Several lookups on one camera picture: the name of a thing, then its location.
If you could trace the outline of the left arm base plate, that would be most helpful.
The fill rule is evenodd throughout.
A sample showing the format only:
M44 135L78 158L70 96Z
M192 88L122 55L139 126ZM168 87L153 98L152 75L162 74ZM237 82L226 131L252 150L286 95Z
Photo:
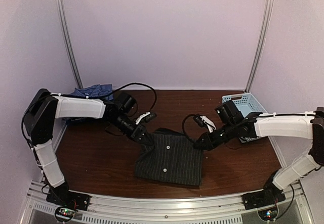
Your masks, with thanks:
M90 202L88 194L68 192L67 200L61 200L54 193L48 193L46 201L56 204L54 217L59 222L71 221L79 211L87 211Z

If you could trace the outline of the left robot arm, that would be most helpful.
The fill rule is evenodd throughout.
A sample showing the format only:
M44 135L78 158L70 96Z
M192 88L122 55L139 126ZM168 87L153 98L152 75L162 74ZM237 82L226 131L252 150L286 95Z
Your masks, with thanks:
M132 120L128 112L136 100L127 93L121 93L115 100L105 96L61 95L40 89L22 118L22 133L35 155L36 163L42 170L50 193L62 206L73 201L68 183L59 167L53 149L53 129L59 118L93 118L104 119L120 130L128 139L151 146L153 140L144 126L156 117L148 111Z

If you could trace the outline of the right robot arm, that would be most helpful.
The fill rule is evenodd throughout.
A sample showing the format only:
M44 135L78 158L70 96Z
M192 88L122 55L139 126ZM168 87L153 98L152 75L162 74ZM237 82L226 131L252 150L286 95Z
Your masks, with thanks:
M215 110L223 123L221 128L216 128L204 115L193 116L200 127L208 130L193 142L194 148L210 151L233 138L285 137L311 141L310 149L296 157L290 165L272 173L262 190L243 195L246 209L285 200L285 188L323 167L323 107L304 113L250 112L243 115L230 100Z

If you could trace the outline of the black pinstriped long sleeve shirt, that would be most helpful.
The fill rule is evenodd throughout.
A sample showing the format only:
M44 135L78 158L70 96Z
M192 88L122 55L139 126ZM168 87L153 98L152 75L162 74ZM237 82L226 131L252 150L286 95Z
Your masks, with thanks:
M183 133L158 128L153 145L143 145L134 175L151 181L198 187L202 181L204 153L192 146Z

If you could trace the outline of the blue checked shirt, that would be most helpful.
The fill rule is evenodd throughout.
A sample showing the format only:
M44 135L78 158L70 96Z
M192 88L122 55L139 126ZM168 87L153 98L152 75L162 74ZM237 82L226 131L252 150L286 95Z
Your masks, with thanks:
M109 96L107 96L105 99L113 100L113 94L111 93L112 93L111 84L96 84L84 89L75 88L74 92L72 92L70 95L79 96L79 97L89 96L89 97L99 98L109 94Z

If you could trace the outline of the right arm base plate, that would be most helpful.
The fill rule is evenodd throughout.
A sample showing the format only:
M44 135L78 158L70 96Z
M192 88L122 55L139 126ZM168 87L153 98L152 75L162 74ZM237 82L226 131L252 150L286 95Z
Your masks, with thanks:
M242 195L245 210L256 209L261 220L270 222L279 217L278 203L286 199L282 192L273 194L271 190L261 190Z

